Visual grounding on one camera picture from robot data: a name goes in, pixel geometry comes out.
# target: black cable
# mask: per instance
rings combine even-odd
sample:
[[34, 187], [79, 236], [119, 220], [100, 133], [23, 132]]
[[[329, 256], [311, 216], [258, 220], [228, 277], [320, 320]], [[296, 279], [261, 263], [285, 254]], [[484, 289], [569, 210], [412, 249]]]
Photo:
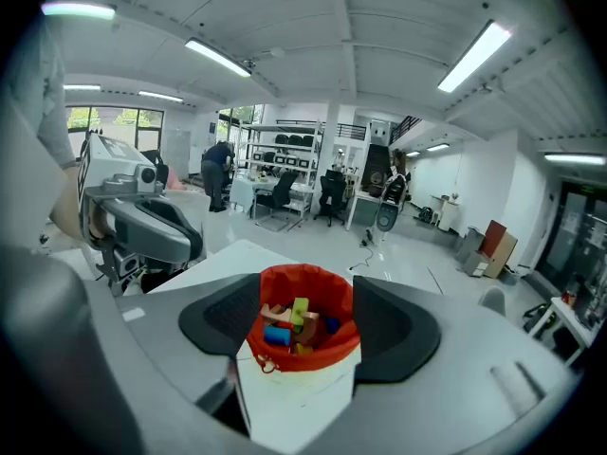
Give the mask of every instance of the black cable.
[[373, 252], [373, 249], [371, 249], [369, 246], [366, 245], [366, 241], [362, 241], [362, 243], [360, 244], [360, 247], [369, 250], [369, 252], [371, 253], [371, 256], [369, 256], [369, 258], [367, 258], [364, 263], [357, 263], [354, 266], [350, 266], [348, 269], [353, 270], [354, 268], [356, 268], [357, 266], [364, 266], [366, 265], [368, 268], [370, 268], [371, 266], [369, 265], [369, 260], [371, 260], [371, 258], [373, 258], [373, 256], [375, 255], [375, 253]]
[[445, 292], [443, 291], [443, 289], [440, 287], [440, 285], [438, 284], [438, 281], [436, 280], [436, 277], [434, 276], [434, 274], [432, 273], [432, 270], [430, 269], [429, 266], [426, 266], [428, 268], [428, 272], [430, 273], [430, 276], [432, 276], [432, 279], [434, 280], [434, 282], [436, 283], [436, 286], [438, 286], [438, 289], [440, 290], [440, 294], [441, 295], [445, 295]]

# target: metal shelving unit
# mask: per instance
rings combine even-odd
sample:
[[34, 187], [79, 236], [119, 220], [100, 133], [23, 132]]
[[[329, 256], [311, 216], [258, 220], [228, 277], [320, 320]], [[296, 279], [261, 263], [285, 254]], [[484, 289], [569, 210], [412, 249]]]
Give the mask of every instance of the metal shelving unit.
[[[281, 168], [285, 168], [285, 169], [290, 169], [293, 171], [298, 171], [298, 172], [303, 172], [305, 175], [305, 184], [309, 185], [310, 183], [310, 176], [312, 174], [312, 172], [316, 171], [316, 168], [314, 167], [315, 165], [318, 166], [318, 158], [319, 158], [319, 154], [321, 152], [321, 145], [322, 145], [322, 123], [320, 123], [319, 121], [312, 125], [312, 124], [287, 124], [287, 125], [283, 125], [283, 124], [276, 124], [276, 125], [247, 125], [247, 124], [241, 124], [240, 125], [241, 130], [250, 130], [252, 133], [250, 134], [249, 137], [249, 141], [247, 141], [246, 145], [247, 147], [245, 148], [245, 150], [248, 147], [253, 147], [253, 148], [277, 148], [277, 149], [288, 149], [288, 150], [294, 150], [294, 151], [299, 151], [299, 152], [305, 152], [305, 153], [309, 153], [312, 156], [309, 157], [309, 165], [307, 167], [299, 167], [299, 166], [295, 166], [295, 165], [287, 165], [287, 164], [277, 164], [277, 163], [270, 163], [270, 162], [264, 162], [264, 161], [260, 161], [260, 160], [253, 160], [251, 158], [247, 158], [240, 156], [241, 154], [241, 147], [240, 147], [240, 143], [237, 143], [236, 146], [236, 150], [238, 151], [237, 157], [236, 157], [236, 164], [238, 166], [240, 166], [242, 163], [248, 163], [250, 165], [266, 165], [266, 166], [275, 166], [275, 167], [281, 167]], [[271, 143], [271, 142], [262, 142], [261, 138], [263, 133], [275, 133], [275, 134], [283, 134], [283, 135], [311, 135], [314, 137], [313, 139], [313, 143], [311, 147], [304, 147], [301, 145], [288, 145], [286, 143]]]

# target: glass door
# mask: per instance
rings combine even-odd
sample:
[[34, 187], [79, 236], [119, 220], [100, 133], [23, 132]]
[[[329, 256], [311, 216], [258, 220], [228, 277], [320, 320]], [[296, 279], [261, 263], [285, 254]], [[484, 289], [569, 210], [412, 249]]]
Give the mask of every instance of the glass door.
[[538, 264], [561, 292], [574, 275], [586, 281], [603, 263], [607, 235], [607, 193], [564, 184], [559, 212], [550, 239]]

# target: window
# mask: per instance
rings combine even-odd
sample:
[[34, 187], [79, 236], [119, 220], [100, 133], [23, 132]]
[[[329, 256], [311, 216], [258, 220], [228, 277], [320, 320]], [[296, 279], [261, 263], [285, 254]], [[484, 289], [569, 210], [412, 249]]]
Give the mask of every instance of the window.
[[259, 124], [264, 117], [264, 105], [239, 106], [219, 111], [215, 141], [231, 141], [236, 143], [236, 134], [240, 123]]
[[80, 156], [89, 130], [103, 130], [106, 137], [130, 143], [142, 152], [160, 147], [164, 119], [162, 111], [111, 106], [70, 106], [65, 108], [65, 114], [69, 142], [75, 156]]

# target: gray floor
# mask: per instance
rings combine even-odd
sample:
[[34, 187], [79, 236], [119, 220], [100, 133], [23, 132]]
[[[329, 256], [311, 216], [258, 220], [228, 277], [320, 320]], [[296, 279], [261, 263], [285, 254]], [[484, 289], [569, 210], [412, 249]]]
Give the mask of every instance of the gray floor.
[[[459, 271], [452, 249], [399, 233], [407, 226], [406, 222], [413, 220], [413, 214], [415, 209], [405, 209], [386, 240], [370, 249], [359, 247], [365, 229], [361, 225], [353, 225], [346, 231], [338, 222], [329, 228], [326, 219], [309, 218], [289, 232], [270, 232], [256, 226], [242, 211], [233, 209], [210, 214], [205, 236], [212, 244], [211, 253], [239, 239], [248, 239], [295, 261], [317, 264], [346, 279], [352, 278], [347, 270], [353, 266], [357, 274], [409, 284], [430, 294], [461, 301], [476, 303], [488, 288], [498, 285], [506, 294], [506, 317], [516, 325], [522, 325], [525, 310], [543, 302], [526, 282], [510, 286], [489, 278], [471, 278]], [[46, 234], [49, 240], [41, 246], [43, 253], [58, 257], [71, 264], [81, 276], [92, 278], [76, 242], [52, 225], [47, 227]]]

